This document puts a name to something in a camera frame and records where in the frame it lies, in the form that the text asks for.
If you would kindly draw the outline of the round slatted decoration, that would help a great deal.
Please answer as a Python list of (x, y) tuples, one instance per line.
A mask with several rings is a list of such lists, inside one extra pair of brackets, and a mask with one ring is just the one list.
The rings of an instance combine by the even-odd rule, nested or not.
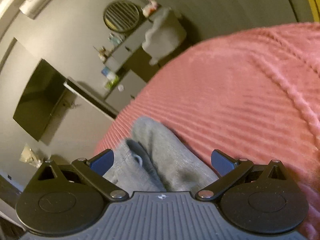
[(103, 20), (106, 26), (116, 33), (133, 31), (140, 23), (139, 7), (128, 0), (116, 0), (104, 10)]

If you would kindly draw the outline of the grey drawer cabinet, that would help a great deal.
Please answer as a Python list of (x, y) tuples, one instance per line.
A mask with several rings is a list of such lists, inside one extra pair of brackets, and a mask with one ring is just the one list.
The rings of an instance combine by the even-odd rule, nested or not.
[(145, 33), (152, 27), (154, 19), (164, 8), (167, 7), (158, 9), (132, 32), (106, 61), (106, 66), (119, 76), (119, 81), (110, 89), (104, 99), (105, 103), (114, 108), (116, 112), (120, 112), (139, 94), (158, 72), (161, 65), (179, 48), (154, 66), (149, 65), (151, 57), (142, 48)]

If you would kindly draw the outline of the black wall television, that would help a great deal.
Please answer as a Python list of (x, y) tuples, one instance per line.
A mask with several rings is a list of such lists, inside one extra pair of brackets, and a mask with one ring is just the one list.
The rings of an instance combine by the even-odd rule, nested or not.
[(39, 141), (65, 94), (66, 78), (41, 59), (32, 73), (16, 107), (13, 119)]

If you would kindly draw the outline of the grey sweatpants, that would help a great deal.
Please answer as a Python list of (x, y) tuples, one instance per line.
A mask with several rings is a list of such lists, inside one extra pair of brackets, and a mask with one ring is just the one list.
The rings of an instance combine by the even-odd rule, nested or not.
[(200, 189), (215, 182), (215, 172), (163, 124), (138, 118), (131, 137), (114, 150), (114, 164), (103, 176), (128, 194)]

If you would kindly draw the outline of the pink ribbed bedspread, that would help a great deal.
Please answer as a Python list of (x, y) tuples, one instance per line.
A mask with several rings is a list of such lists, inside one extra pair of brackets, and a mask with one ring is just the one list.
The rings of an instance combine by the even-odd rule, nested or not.
[(163, 123), (205, 163), (216, 148), (260, 164), (281, 160), (309, 203), (300, 232), (319, 239), (319, 23), (189, 48), (117, 115), (95, 152), (115, 148), (140, 116)]

